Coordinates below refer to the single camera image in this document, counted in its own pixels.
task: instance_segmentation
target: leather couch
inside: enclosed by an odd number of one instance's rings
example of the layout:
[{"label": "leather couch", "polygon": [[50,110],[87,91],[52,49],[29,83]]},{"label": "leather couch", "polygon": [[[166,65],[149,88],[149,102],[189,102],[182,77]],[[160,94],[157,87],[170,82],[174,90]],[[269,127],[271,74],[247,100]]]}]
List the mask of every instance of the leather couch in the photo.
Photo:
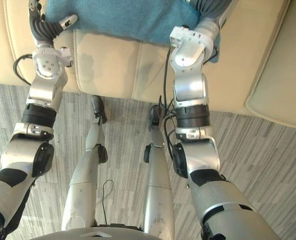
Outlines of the leather couch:
[{"label": "leather couch", "polygon": [[[254,115],[296,128],[296,0],[239,0],[221,31],[220,58],[207,63],[210,109]],[[15,59],[35,49],[28,1],[0,1],[0,84],[24,85],[12,70]],[[155,103],[162,94],[166,46],[73,30],[55,40],[69,47],[68,92]],[[19,64],[31,82],[31,60]],[[168,98],[173,71],[168,69]]]}]

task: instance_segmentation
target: wire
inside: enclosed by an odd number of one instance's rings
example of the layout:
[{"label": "wire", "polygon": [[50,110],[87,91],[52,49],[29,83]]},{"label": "wire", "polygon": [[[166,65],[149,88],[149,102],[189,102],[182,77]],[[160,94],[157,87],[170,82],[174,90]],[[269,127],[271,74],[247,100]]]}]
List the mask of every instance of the wire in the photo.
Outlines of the wire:
[{"label": "wire", "polygon": [[218,56],[219,54],[219,49],[216,46],[213,46],[213,49],[215,50],[215,54],[212,55],[207,61],[205,61],[203,63],[203,65],[205,65],[207,62],[209,62],[210,60],[214,59],[216,56]]},{"label": "wire", "polygon": [[164,102],[164,117],[167,115],[167,95],[166,95],[166,83],[167,83],[167,72],[168,72],[168,63],[169,63],[169,57],[170,57],[170,50],[171,45],[169,45],[166,63],[164,66],[164,76],[163,76],[163,102]]},{"label": "wire", "polygon": [[166,137],[166,142],[167,142],[167,146],[168,146],[168,150],[169,150],[169,154],[170,154],[170,157],[171,157],[171,160],[173,160],[173,155],[172,155],[172,151],[171,151],[171,148],[170,148],[170,139],[169,139],[169,135],[167,133],[167,121],[174,117],[175,115],[169,115],[165,118],[164,120],[164,123],[163,123],[163,130],[164,130],[164,135]]},{"label": "wire", "polygon": [[23,82],[25,82],[26,84],[30,85],[31,84],[26,81],[18,72],[18,64],[21,60],[25,60],[25,59],[32,59],[32,54],[25,54],[25,55],[22,55],[21,57],[19,57],[17,60],[14,61],[13,63],[13,71],[14,71],[14,74],[19,78],[21,79]]},{"label": "wire", "polygon": [[108,180],[106,180],[106,181],[104,182],[103,187],[102,187],[102,188],[103,188],[103,193],[102,193],[102,208],[103,208],[104,220],[105,220],[106,225],[108,225],[108,224],[107,224],[106,210],[105,210],[105,208],[104,208],[104,186],[105,186],[105,184],[106,184],[107,182],[112,182],[112,188],[111,188],[111,191],[112,191],[113,186],[114,186],[114,182],[113,182],[113,180],[108,179]]}]

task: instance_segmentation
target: black cable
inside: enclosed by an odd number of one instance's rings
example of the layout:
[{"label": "black cable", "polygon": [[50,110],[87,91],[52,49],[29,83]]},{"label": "black cable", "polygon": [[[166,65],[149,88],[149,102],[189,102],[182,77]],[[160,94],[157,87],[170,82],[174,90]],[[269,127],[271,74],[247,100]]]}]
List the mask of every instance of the black cable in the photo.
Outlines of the black cable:
[{"label": "black cable", "polygon": [[164,130],[164,135],[166,137],[166,142],[167,142],[167,146],[168,146],[168,150],[169,150],[169,154],[170,154],[170,157],[171,157],[171,160],[173,159],[173,155],[172,155],[172,151],[171,151],[171,148],[170,148],[170,139],[169,139],[169,136],[168,136],[168,133],[167,133],[167,121],[174,117],[175,115],[169,115],[165,118],[164,122],[163,122],[163,130]]},{"label": "black cable", "polygon": [[107,224],[106,210],[105,210],[105,208],[104,208],[104,186],[105,186],[105,184],[106,184],[107,182],[109,182],[109,181],[112,182],[112,188],[111,188],[111,191],[112,191],[113,186],[114,186],[114,182],[113,182],[113,180],[111,180],[111,179],[106,180],[106,181],[104,182],[104,184],[103,184],[103,187],[102,187],[102,188],[103,188],[103,193],[102,193],[102,208],[103,208],[104,220],[105,220],[105,222],[106,222],[106,225],[108,225],[108,224]]},{"label": "black cable", "polygon": [[169,46],[169,50],[167,53],[166,63],[164,66],[164,76],[163,76],[163,102],[164,102],[164,117],[167,114],[167,94],[166,94],[166,82],[167,82],[167,72],[168,72],[168,63],[169,63],[169,57],[170,57],[170,50],[171,45]]},{"label": "black cable", "polygon": [[175,133],[175,132],[176,132],[176,129],[172,130],[172,131],[168,134],[168,138],[170,139],[171,134],[173,134],[173,133]]},{"label": "black cable", "polygon": [[173,103],[173,99],[171,99],[171,102],[169,103],[169,106],[166,108],[166,113],[165,115],[168,114],[169,108],[171,107],[171,104]]},{"label": "black cable", "polygon": [[205,65],[207,62],[209,62],[210,60],[214,59],[216,56],[218,56],[219,53],[219,49],[216,46],[213,46],[213,49],[215,50],[215,54],[212,55],[207,61],[205,61],[203,63],[203,65]]},{"label": "black cable", "polygon": [[21,57],[19,57],[17,60],[14,61],[13,63],[13,71],[14,71],[14,74],[19,78],[21,79],[23,82],[25,82],[26,84],[28,85],[31,85],[28,81],[26,81],[18,72],[18,64],[21,60],[25,60],[25,59],[32,59],[32,54],[25,54],[25,55],[22,55]]}]

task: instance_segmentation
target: robotic arm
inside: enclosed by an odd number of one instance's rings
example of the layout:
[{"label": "robotic arm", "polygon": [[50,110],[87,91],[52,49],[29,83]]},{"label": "robotic arm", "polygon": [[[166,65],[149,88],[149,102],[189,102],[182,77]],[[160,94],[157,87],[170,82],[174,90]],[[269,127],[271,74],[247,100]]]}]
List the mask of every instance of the robotic arm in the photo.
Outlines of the robotic arm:
[{"label": "robotic arm", "polygon": [[[175,27],[171,65],[177,118],[173,166],[187,178],[204,240],[278,240],[243,194],[218,171],[220,161],[209,121],[207,81],[202,65],[211,57],[213,41],[237,0],[187,0],[201,12],[194,30]],[[57,23],[41,20],[41,5],[29,1],[30,26],[36,44],[33,81],[21,122],[2,154],[0,171],[0,240],[14,231],[35,180],[51,167],[53,125],[67,82],[64,68],[72,64],[68,48],[56,50],[53,39],[75,23],[71,15]]]},{"label": "robotic arm", "polygon": [[279,237],[243,194],[218,173],[220,160],[209,121],[206,77],[201,68],[213,51],[213,41],[234,9],[236,0],[190,0],[201,11],[195,30],[175,27],[171,65],[176,110],[173,166],[188,178],[203,240],[278,240]]},{"label": "robotic arm", "polygon": [[37,0],[29,1],[30,26],[37,47],[33,52],[37,74],[22,120],[16,124],[1,157],[0,240],[18,227],[31,187],[51,168],[54,148],[49,141],[53,138],[53,125],[67,82],[64,67],[72,64],[70,50],[54,49],[53,39],[75,23],[77,16],[49,23],[41,20],[40,10]]}]

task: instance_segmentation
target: silver metal cylinder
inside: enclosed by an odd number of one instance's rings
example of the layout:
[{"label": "silver metal cylinder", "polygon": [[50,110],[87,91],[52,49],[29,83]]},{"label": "silver metal cylinder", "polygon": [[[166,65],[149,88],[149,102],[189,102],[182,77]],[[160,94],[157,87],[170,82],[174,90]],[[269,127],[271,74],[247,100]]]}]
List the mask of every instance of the silver metal cylinder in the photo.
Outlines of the silver metal cylinder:
[{"label": "silver metal cylinder", "polygon": [[216,213],[205,223],[202,234],[222,234],[228,240],[280,240],[259,213],[244,209]]},{"label": "silver metal cylinder", "polygon": [[163,240],[174,240],[173,199],[167,162],[164,148],[154,144],[149,155],[143,231]]},{"label": "silver metal cylinder", "polygon": [[188,175],[188,182],[191,189],[192,201],[200,221],[202,221],[209,211],[218,206],[237,204],[252,208],[250,202],[230,182],[210,181],[202,186],[198,186],[192,181],[190,175]]}]

